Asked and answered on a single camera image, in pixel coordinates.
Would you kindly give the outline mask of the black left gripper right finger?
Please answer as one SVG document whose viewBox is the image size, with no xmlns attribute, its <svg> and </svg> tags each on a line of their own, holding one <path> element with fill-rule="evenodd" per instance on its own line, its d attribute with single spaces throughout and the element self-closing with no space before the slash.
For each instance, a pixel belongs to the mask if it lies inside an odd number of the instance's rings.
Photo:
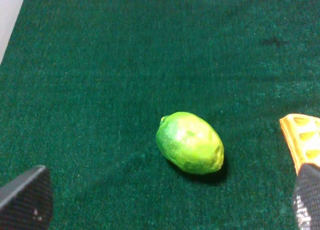
<svg viewBox="0 0 320 230">
<path fill-rule="evenodd" d="M 320 228 L 320 168 L 313 163 L 304 163 L 299 169 L 292 207 L 299 229 Z"/>
</svg>

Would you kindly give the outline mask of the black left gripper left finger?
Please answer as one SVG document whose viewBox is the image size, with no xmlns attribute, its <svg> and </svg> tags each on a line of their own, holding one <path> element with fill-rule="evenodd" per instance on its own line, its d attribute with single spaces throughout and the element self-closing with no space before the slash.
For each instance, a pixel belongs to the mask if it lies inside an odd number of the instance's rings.
<svg viewBox="0 0 320 230">
<path fill-rule="evenodd" d="M 37 165 L 0 188 L 1 229 L 49 229 L 53 217 L 50 170 Z"/>
</svg>

